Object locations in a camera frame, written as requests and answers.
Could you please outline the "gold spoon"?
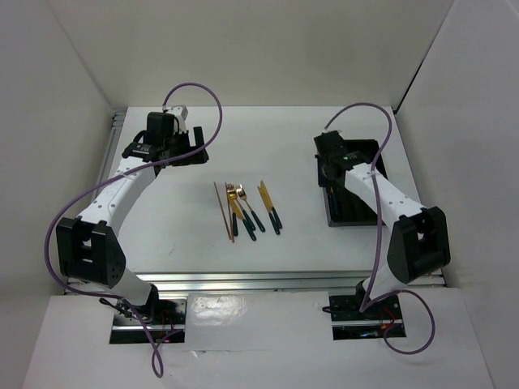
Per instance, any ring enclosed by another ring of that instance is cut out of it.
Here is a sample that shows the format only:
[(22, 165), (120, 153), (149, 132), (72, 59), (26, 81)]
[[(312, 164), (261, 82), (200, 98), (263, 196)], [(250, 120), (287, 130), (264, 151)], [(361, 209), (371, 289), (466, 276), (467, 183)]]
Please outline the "gold spoon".
[(330, 207), (330, 214), (333, 220), (336, 220), (340, 215), (340, 207), (337, 205), (337, 197), (334, 189), (330, 186), (328, 193), (328, 201)]

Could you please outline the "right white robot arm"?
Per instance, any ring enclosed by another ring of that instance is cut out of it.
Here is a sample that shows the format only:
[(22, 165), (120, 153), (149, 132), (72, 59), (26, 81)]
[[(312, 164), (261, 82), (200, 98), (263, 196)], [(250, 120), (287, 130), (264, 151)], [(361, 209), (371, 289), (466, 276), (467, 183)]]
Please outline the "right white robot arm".
[(388, 249), (376, 251), (380, 255), (376, 274), (355, 287), (355, 311), (370, 318), (391, 292), (450, 263), (446, 216), (438, 207), (412, 200), (388, 180), (374, 139), (345, 140), (334, 130), (314, 142), (328, 224), (380, 223), (377, 232), (390, 233)]

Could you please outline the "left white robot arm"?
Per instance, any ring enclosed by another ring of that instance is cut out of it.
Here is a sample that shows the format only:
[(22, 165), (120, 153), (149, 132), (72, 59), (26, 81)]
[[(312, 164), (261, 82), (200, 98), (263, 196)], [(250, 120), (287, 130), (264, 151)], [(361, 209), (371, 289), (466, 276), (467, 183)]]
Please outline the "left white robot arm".
[(155, 285), (127, 268), (118, 233), (136, 200), (162, 169), (208, 161), (202, 128), (194, 128), (195, 138), (190, 140), (186, 118), (184, 106), (149, 113), (145, 130), (122, 153), (115, 182), (105, 186), (76, 218), (63, 217), (56, 227), (60, 272), (125, 298), (142, 323), (157, 320), (168, 304), (160, 300)]

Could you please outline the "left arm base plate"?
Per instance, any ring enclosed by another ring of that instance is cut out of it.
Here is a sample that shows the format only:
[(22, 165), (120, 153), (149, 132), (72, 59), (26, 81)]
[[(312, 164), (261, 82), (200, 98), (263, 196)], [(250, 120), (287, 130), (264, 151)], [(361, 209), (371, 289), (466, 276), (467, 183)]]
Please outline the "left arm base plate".
[[(103, 302), (103, 305), (114, 308), (110, 344), (145, 344), (148, 342), (143, 327), (127, 305), (121, 301), (117, 301), (115, 304), (109, 301)], [(185, 342), (186, 316), (186, 298), (162, 301), (152, 316), (141, 315), (153, 341), (163, 340), (169, 344)]]

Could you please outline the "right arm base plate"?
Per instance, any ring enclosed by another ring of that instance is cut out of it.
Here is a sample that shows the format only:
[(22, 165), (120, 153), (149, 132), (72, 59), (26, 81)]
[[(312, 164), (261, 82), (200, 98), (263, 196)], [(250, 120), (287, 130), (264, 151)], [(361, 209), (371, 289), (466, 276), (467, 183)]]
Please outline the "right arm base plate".
[(322, 311), (331, 317), (334, 340), (382, 339), (386, 330), (388, 338), (406, 337), (398, 297), (390, 297), (361, 313), (354, 296), (330, 296)]

